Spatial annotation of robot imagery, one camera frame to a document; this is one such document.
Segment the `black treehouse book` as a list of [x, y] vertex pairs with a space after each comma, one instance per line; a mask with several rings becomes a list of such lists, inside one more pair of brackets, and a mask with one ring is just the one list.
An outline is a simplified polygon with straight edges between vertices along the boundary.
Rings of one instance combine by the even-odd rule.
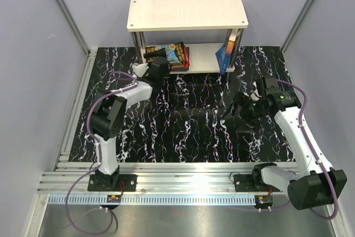
[[167, 56], [166, 58], [168, 59], [168, 61], [171, 65], [182, 65], [182, 64], [186, 63], [185, 45], [183, 42], [149, 46], [149, 47], [145, 48], [144, 53], [158, 51], [160, 49], [166, 50], [166, 56]]

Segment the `dark blue 1984 book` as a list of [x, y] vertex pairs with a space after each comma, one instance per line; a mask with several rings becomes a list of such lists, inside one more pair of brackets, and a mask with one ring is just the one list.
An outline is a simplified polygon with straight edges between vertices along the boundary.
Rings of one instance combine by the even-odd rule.
[[185, 66], [185, 65], [180, 65], [180, 66], [178, 66], [178, 65], [172, 65], [172, 66], [170, 67], [170, 72], [171, 72], [171, 73], [177, 73], [177, 72], [183, 72], [183, 73], [185, 73], [185, 72], [189, 71], [189, 69], [190, 69], [190, 67], [189, 67], [189, 66]]

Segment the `red treehouse book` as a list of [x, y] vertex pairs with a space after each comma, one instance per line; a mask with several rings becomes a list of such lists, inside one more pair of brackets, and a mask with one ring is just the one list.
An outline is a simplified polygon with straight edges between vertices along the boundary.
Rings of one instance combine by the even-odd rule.
[[189, 47], [187, 47], [187, 46], [185, 46], [185, 58], [186, 58], [186, 63], [184, 63], [182, 65], [190, 66]]

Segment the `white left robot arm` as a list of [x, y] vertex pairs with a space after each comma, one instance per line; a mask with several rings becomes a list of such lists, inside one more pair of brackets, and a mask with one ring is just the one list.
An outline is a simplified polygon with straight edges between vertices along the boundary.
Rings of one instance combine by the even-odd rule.
[[171, 71], [165, 49], [149, 52], [144, 57], [153, 60], [133, 64], [133, 75], [121, 71], [111, 73], [126, 76], [133, 84], [99, 94], [87, 117], [87, 131], [95, 141], [97, 153], [98, 166], [94, 169], [93, 177], [107, 191], [119, 186], [116, 138], [123, 126], [126, 110], [157, 95]]

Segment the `blue orange sunset book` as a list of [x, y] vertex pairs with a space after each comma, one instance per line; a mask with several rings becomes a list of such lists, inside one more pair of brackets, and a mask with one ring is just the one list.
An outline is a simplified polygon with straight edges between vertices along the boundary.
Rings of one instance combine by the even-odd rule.
[[229, 29], [223, 45], [215, 53], [221, 75], [225, 75], [233, 65], [240, 34], [241, 29]]

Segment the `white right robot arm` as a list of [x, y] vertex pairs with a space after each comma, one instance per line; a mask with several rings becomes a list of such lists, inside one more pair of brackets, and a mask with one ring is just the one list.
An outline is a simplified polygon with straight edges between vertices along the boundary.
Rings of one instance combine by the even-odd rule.
[[251, 173], [254, 189], [264, 191], [272, 186], [285, 193], [297, 210], [330, 204], [338, 209], [338, 197], [347, 176], [321, 153], [301, 108], [300, 100], [291, 90], [278, 90], [258, 100], [237, 92], [222, 118], [232, 122], [238, 133], [255, 133], [263, 117], [273, 117], [293, 152], [298, 167], [296, 174], [275, 163], [257, 164]]

